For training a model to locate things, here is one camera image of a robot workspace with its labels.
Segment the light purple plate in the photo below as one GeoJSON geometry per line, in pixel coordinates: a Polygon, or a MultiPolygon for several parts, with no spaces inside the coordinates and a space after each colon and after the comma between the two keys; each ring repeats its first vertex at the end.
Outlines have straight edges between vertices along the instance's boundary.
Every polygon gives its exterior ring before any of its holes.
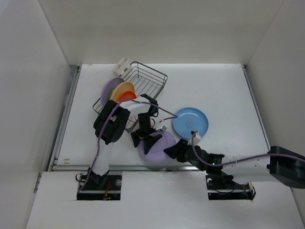
{"type": "Polygon", "coordinates": [[[144,141],[141,140],[138,145],[139,157],[145,165],[159,166],[173,162],[173,159],[164,153],[164,150],[176,144],[174,136],[168,131],[159,131],[151,134],[151,136],[158,134],[161,134],[162,137],[151,147],[146,155],[144,154],[144,141]]]}

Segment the blue plate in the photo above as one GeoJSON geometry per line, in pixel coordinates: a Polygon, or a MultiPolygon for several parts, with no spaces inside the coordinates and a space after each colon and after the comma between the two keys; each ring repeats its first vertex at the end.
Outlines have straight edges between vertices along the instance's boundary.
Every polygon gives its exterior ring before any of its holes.
{"type": "Polygon", "coordinates": [[[197,131],[202,137],[209,128],[209,122],[206,115],[199,109],[185,107],[176,112],[177,118],[172,121],[173,129],[178,136],[190,140],[191,132],[197,131]]]}

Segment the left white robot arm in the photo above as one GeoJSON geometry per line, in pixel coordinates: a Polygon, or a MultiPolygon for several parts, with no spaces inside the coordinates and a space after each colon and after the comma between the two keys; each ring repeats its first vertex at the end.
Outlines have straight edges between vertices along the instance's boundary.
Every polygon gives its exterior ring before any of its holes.
{"type": "Polygon", "coordinates": [[[147,153],[151,147],[162,137],[151,126],[151,117],[159,113],[157,100],[147,94],[136,99],[124,98],[119,102],[109,100],[99,113],[93,124],[95,135],[98,138],[98,152],[89,170],[91,185],[96,189],[105,187],[109,173],[109,162],[112,155],[112,143],[117,142],[124,133],[127,122],[131,117],[138,117],[139,128],[131,133],[134,147],[144,141],[144,151],[147,153]]]}

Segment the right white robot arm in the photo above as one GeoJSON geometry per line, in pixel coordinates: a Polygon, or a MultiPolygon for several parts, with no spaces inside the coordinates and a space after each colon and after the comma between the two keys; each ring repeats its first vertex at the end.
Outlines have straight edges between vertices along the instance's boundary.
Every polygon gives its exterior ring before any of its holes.
{"type": "Polygon", "coordinates": [[[270,147],[269,152],[255,156],[226,156],[207,153],[199,146],[181,139],[164,150],[178,162],[189,162],[200,171],[220,178],[224,187],[249,182],[280,182],[285,186],[305,187],[305,158],[280,146],[270,147]]]}

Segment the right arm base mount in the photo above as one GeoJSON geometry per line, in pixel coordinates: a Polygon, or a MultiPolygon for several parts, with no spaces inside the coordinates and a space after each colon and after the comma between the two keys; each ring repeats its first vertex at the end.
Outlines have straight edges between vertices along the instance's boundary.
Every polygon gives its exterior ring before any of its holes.
{"type": "Polygon", "coordinates": [[[238,184],[232,176],[206,175],[207,196],[209,200],[250,200],[256,196],[252,183],[238,184]]]}

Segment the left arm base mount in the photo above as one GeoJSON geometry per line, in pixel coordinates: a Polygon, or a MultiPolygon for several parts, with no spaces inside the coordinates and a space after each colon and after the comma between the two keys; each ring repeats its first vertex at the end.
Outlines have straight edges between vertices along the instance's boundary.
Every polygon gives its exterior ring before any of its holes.
{"type": "Polygon", "coordinates": [[[85,185],[81,191],[77,191],[77,200],[121,200],[122,173],[109,174],[102,187],[99,187],[91,179],[85,183],[86,177],[86,175],[81,173],[78,173],[75,177],[76,181],[79,182],[78,189],[85,185]]]}

